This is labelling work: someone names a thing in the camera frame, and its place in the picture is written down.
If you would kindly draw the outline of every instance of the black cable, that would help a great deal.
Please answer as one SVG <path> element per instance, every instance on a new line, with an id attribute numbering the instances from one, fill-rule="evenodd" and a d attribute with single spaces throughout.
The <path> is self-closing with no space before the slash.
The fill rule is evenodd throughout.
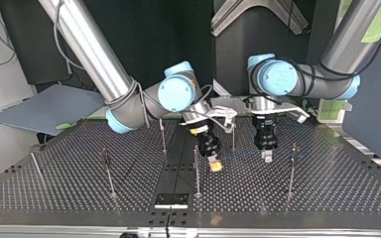
<path id="1" fill-rule="evenodd" d="M 255 89 L 255 91 L 256 91 L 259 95 L 263 96 L 263 97 L 264 97 L 265 99 L 267 99 L 268 101 L 272 101 L 272 102 L 274 102 L 274 103 L 276 103 L 276 104 L 278 104 L 278 105 L 281 105 L 282 103 L 281 103 L 280 101 L 277 101 L 277 100 L 274 100 L 274 99 L 272 99 L 272 98 L 269 98 L 267 93 L 265 93 L 265 92 L 259 90 L 259 88 L 255 85 L 255 82 L 253 81 L 253 76 L 254 76 L 254 74 L 255 74 L 255 71 L 257 71 L 257 70 L 259 69 L 259 67 L 260 67 L 264 62 L 266 62 L 266 61 L 268 61 L 268 60 L 271 60 L 271 59 L 272 59 L 272 58 L 263 59 L 263 60 L 259 61 L 258 63 L 256 63 L 255 66 L 253 67 L 252 71 L 250 72 L 249 81 L 250 81 L 250 83 L 252 84 L 253 89 Z M 253 96 L 254 96 L 254 95 L 250 95 L 249 97 L 245 98 L 243 101 L 245 101 L 245 100 L 247 100 L 247 99 L 249 99 L 249 98 L 251 98 L 251 97 L 253 97 Z"/>
<path id="2" fill-rule="evenodd" d="M 290 11 L 289 11 L 289 21 L 287 23 L 287 28 L 288 28 L 288 38 L 290 38 L 291 35 L 291 24 L 292 24 L 292 15 L 293 15 L 293 10 L 295 8 L 295 0 L 292 0 L 292 3 L 290 4 Z"/>
<path id="3" fill-rule="evenodd" d="M 376 49 L 376 51 L 374 52 L 372 58 L 370 59 L 370 61 L 361 69 L 359 70 L 358 72 L 354 72 L 354 73 L 343 73 L 343 72 L 337 72 L 337 71 L 332 71 L 332 73 L 336 74 L 336 75 L 345 75 L 343 77 L 336 77 L 336 78 L 332 78 L 332 77 L 324 77 L 324 76 L 318 76 L 318 75 L 312 75 L 311 73 L 301 69 L 299 67 L 299 65 L 297 63 L 295 63 L 292 59 L 287 59 L 287 58 L 280 58 L 279 60 L 284 60 L 286 62 L 288 62 L 289 64 L 291 64 L 292 66 L 295 67 L 295 69 L 297 69 L 298 71 L 302 72 L 303 74 L 307 75 L 307 76 L 310 76 L 310 77 L 315 77 L 317 79 L 322 79 L 324 81 L 345 81 L 345 80 L 350 80 L 352 79 L 353 77 L 361 74 L 364 70 L 366 70 L 370 65 L 372 65 L 374 63 L 374 61 L 376 60 L 377 56 L 379 55 L 379 52 L 381 51 L 381 41 Z"/>

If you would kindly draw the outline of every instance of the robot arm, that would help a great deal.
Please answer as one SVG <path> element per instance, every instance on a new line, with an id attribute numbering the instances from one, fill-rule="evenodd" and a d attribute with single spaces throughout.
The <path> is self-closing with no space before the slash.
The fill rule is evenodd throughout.
<path id="1" fill-rule="evenodd" d="M 110 109 L 110 127 L 126 133 L 171 111 L 189 107 L 201 92 L 193 69 L 182 62 L 165 70 L 166 78 L 146 90 L 128 75 L 81 0 L 40 0 L 87 71 Z"/>
<path id="2" fill-rule="evenodd" d="M 362 43 L 362 39 L 380 7 L 380 0 L 353 1 L 318 65 L 296 64 L 274 54 L 249 58 L 249 87 L 253 96 L 247 100 L 247 107 L 253 113 L 257 130 L 254 144 L 266 161 L 271 161 L 273 150 L 278 147 L 275 126 L 277 113 L 284 104 L 280 102 L 282 96 L 346 100 L 356 94 L 359 74 L 373 62 L 381 47 L 379 43 L 375 55 L 364 63 L 377 43 Z"/>

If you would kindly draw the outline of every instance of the metal rod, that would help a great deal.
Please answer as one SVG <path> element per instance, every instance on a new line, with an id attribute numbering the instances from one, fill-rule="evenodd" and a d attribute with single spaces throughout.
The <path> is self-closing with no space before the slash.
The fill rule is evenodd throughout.
<path id="1" fill-rule="evenodd" d="M 163 152 L 164 154 L 167 153 L 167 149 L 166 149 L 166 137 L 165 137 L 165 129 L 164 129 L 164 125 L 163 125 L 163 119 L 160 118 L 160 130 L 162 131 L 162 138 L 163 138 Z"/>
<path id="2" fill-rule="evenodd" d="M 35 167 L 36 167 L 37 172 L 38 172 L 40 175 L 42 175 L 43 173 L 42 173 L 42 170 L 40 169 L 39 163 L 37 162 L 36 155 L 34 154 L 34 152 L 30 153 L 30 155 L 31 155 L 32 158 L 33 158 L 33 162 L 34 162 L 34 165 L 35 165 Z"/>
<path id="3" fill-rule="evenodd" d="M 293 178 L 294 178 L 294 174 L 295 174 L 295 159 L 292 158 L 292 172 L 291 172 L 291 175 L 290 175 L 290 185 L 289 185 L 289 201 L 293 195 L 292 191 L 293 191 Z"/>
<path id="4" fill-rule="evenodd" d="M 114 185 L 113 185 L 113 180 L 111 177 L 110 169 L 107 169 L 107 176 L 108 176 L 109 182 L 110 182 L 111 196 L 116 197 L 117 194 L 116 194 L 116 191 L 114 190 Z"/>
<path id="5" fill-rule="evenodd" d="M 236 149 L 236 147 L 235 147 L 235 136 L 234 136 L 234 130 L 235 130 L 236 128 L 234 127 L 233 128 L 233 152 L 234 152 L 234 150 Z"/>
<path id="6" fill-rule="evenodd" d="M 82 0 L 39 0 L 54 21 L 104 99 L 112 102 L 125 95 L 132 80 L 110 48 Z"/>
<path id="7" fill-rule="evenodd" d="M 335 31 L 321 63 L 334 71 L 355 72 L 375 43 L 362 43 L 362 39 L 375 19 L 381 1 L 356 0 Z"/>
<path id="8" fill-rule="evenodd" d="M 199 163 L 198 163 L 199 152 L 198 152 L 197 146 L 194 146 L 194 149 L 193 149 L 193 159 L 194 159 L 193 166 L 194 166 L 194 169 L 196 171 L 196 194 L 195 194 L 195 196 L 201 197 L 202 194 L 200 193 L 200 187 L 199 187 Z"/>
<path id="9" fill-rule="evenodd" d="M 291 151 L 290 155 L 292 158 L 292 172 L 290 174 L 288 202 L 290 202 L 290 199 L 293 196 L 293 180 L 294 180 L 294 174 L 295 174 L 295 167 L 296 167 L 296 162 L 299 159 L 299 149 L 298 149 L 296 143 L 293 144 L 292 151 Z"/>

